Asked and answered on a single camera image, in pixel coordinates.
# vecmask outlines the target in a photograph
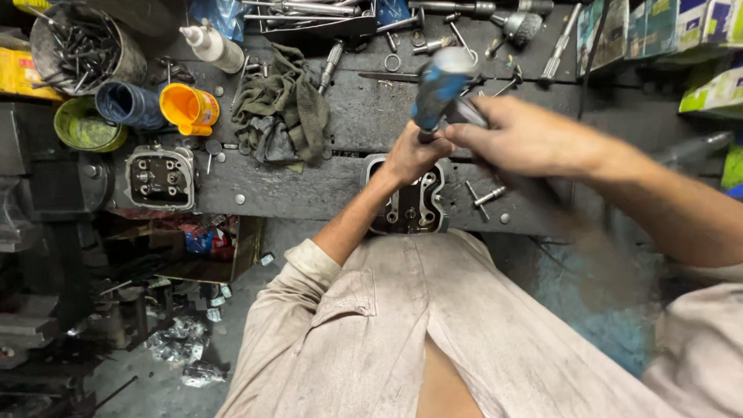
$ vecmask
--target shirt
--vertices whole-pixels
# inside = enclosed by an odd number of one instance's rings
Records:
[[[285,256],[250,307],[218,418],[414,417],[426,334],[486,417],[743,414],[742,284],[672,303],[641,382],[464,232],[371,239],[343,268],[309,239]]]

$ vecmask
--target yellow plastic jug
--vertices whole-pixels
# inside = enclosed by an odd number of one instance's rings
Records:
[[[211,135],[212,125],[219,119],[214,96],[181,83],[165,86],[160,93],[160,110],[183,135]]]

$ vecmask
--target green container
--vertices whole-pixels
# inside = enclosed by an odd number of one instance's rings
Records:
[[[54,130],[65,144],[82,151],[109,152],[126,141],[126,126],[108,125],[92,97],[66,101],[54,115]]]

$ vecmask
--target white bottle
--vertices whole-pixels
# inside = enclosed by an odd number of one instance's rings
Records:
[[[193,53],[205,62],[230,74],[242,70],[245,55],[236,43],[222,36],[211,26],[189,26],[181,28]]]

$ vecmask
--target workbench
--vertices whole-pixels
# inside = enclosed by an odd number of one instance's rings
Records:
[[[556,5],[553,13],[545,18],[540,33],[526,48],[517,51],[509,43],[500,49],[493,61],[484,59],[484,51],[494,39],[502,40],[500,28],[489,21],[462,17],[457,27],[470,48],[477,51],[479,59],[483,61],[482,74],[488,78],[483,86],[476,87],[470,94],[477,94],[480,90],[494,94],[508,83],[514,64],[519,64],[525,82],[508,94],[575,118],[582,96],[582,88],[575,77],[575,33],[562,56],[556,82],[548,88],[536,83],[570,10],[571,5]],[[427,39],[452,35],[442,19],[443,16],[426,15],[424,32]],[[398,55],[402,59],[398,72],[416,72],[429,59],[425,55],[412,56],[411,35],[412,30],[398,32]],[[197,89],[213,92],[216,86],[223,87],[224,95],[218,98],[222,114],[213,127],[211,138],[237,144],[227,120],[239,75],[225,74],[210,64],[198,61],[180,36],[168,42],[148,42],[147,39],[139,39],[139,42],[148,57],[167,55],[184,62],[191,72],[198,73]],[[243,45],[251,56],[270,62],[270,44],[258,33],[257,26],[247,27]],[[226,149],[226,161],[213,161],[211,172],[207,175],[209,155],[202,147],[194,151],[199,176],[193,210],[316,220],[331,219],[339,213],[360,189],[363,157],[388,152],[410,116],[417,90],[415,84],[380,82],[357,75],[358,71],[385,71],[383,62],[388,54],[390,50],[386,40],[383,36],[376,36],[370,39],[366,50],[357,54],[347,52],[341,58],[333,83],[325,94],[331,107],[330,123],[325,130],[326,146],[332,149],[334,156],[324,161],[321,167],[306,164],[304,172],[298,174],[286,168],[260,164],[250,156],[239,154],[237,150]],[[325,62],[325,55],[308,57],[308,60],[319,69]],[[719,129],[716,123],[707,120],[678,116],[682,90],[673,83],[646,82],[635,71],[629,70],[611,79],[597,80],[595,84],[585,95],[583,123],[628,141],[646,152],[660,152],[695,135]],[[172,143],[179,138],[183,136],[164,135],[162,141]],[[123,195],[123,188],[126,186],[126,157],[135,146],[129,143],[114,152],[117,186],[113,200],[118,208],[133,207],[129,198]],[[441,191],[442,206],[450,218],[451,228],[545,236],[556,233],[550,222],[542,220],[539,208],[533,207],[518,192],[509,192],[487,203],[485,206],[491,218],[487,221],[473,207],[472,196],[464,182],[469,181],[478,194],[485,194],[494,187],[494,180],[473,163],[466,149],[458,149],[452,156],[452,162],[452,178]],[[709,181],[710,174],[712,177],[718,176],[721,167],[721,161],[706,164],[703,169],[707,174],[705,178]],[[567,181],[557,181],[556,185],[558,192],[573,199],[579,208],[600,213],[594,194]],[[237,194],[246,197],[243,205],[236,204]],[[510,214],[507,224],[499,221],[503,213]]]

